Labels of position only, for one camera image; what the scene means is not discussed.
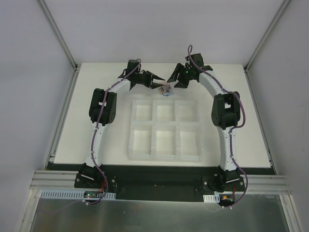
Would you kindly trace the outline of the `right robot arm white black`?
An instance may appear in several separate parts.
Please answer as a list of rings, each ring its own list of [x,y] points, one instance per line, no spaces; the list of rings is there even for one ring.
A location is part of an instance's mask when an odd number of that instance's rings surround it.
[[[213,68],[205,65],[200,53],[188,55],[186,63],[178,63],[168,83],[177,82],[175,88],[188,88],[196,80],[213,97],[211,120],[217,128],[220,140],[220,164],[218,174],[207,181],[207,186],[217,192],[232,188],[240,180],[240,169],[236,162],[236,128],[243,107],[238,92],[223,87],[216,78]]]

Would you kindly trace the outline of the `right aluminium corner post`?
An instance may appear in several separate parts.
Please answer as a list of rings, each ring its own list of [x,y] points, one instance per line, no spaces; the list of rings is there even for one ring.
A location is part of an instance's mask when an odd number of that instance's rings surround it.
[[[249,71],[249,69],[251,68],[251,66],[253,65],[254,61],[256,60],[256,58],[258,57],[259,53],[261,52],[263,46],[266,44],[266,42],[269,39],[271,33],[275,29],[277,23],[279,22],[279,20],[281,19],[281,17],[285,13],[286,9],[288,8],[288,6],[290,5],[291,2],[292,2],[291,0],[283,0],[281,2],[279,8],[275,12],[274,16],[272,17],[272,20],[270,21],[270,23],[267,26],[265,32],[263,33],[261,39],[259,40],[256,48],[254,49],[252,55],[250,56],[248,62],[244,66],[245,73],[247,73]]]

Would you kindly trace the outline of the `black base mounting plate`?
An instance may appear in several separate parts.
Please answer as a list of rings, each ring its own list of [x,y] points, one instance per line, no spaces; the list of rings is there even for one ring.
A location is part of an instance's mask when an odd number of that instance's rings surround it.
[[[105,190],[118,200],[201,202],[212,194],[208,182],[219,175],[218,167],[143,166],[49,163],[50,171],[76,171],[74,187]]]

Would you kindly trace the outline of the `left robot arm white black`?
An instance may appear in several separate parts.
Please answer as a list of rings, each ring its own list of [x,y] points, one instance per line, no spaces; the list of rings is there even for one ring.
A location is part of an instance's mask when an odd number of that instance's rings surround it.
[[[130,59],[114,84],[107,89],[96,88],[93,91],[89,107],[89,117],[92,123],[90,149],[76,175],[75,188],[107,189],[109,187],[107,176],[101,169],[99,150],[107,129],[115,120],[117,97],[129,92],[135,85],[143,85],[150,89],[163,86],[154,80],[164,81],[154,73],[141,69],[140,59]]]

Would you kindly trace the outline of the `white six-compartment tray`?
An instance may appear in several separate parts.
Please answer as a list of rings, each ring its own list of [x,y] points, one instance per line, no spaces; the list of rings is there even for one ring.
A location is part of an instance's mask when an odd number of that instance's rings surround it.
[[[200,162],[202,128],[195,100],[133,100],[131,160]]]

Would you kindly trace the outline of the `aluminium corner post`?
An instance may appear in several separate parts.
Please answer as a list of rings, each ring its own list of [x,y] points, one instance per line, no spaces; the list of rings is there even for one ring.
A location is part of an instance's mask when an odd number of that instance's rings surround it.
[[[78,70],[78,63],[76,62],[75,58],[73,57],[53,15],[50,11],[47,3],[45,0],[36,0],[36,3],[38,4],[40,10],[42,11],[52,33],[54,34],[60,48],[62,49],[64,55],[66,56],[67,60],[69,61],[71,67],[74,71]]]
[[[261,52],[263,46],[266,44],[266,42],[269,39],[271,33],[275,29],[277,23],[279,22],[279,20],[281,19],[281,17],[285,13],[286,9],[288,8],[288,6],[290,5],[291,2],[292,2],[291,0],[283,0],[281,2],[279,8],[275,12],[274,16],[272,17],[272,20],[270,21],[270,23],[267,26],[265,32],[263,33],[261,39],[259,40],[256,48],[254,49],[252,55],[250,56],[248,62],[244,66],[245,73],[247,73],[249,71],[249,69],[251,68],[251,66],[253,65],[254,61],[256,60],[256,58],[258,57],[259,53]]]

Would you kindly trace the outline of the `left aluminium corner post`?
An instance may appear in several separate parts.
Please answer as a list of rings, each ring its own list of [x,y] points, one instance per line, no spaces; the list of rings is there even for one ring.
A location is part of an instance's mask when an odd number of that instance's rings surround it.
[[[76,62],[75,58],[73,57],[53,15],[50,11],[47,3],[45,0],[36,0],[36,3],[38,4],[40,10],[42,11],[52,33],[54,34],[60,48],[62,49],[64,55],[66,56],[67,60],[69,61],[71,67],[74,71],[78,70],[78,63]]]

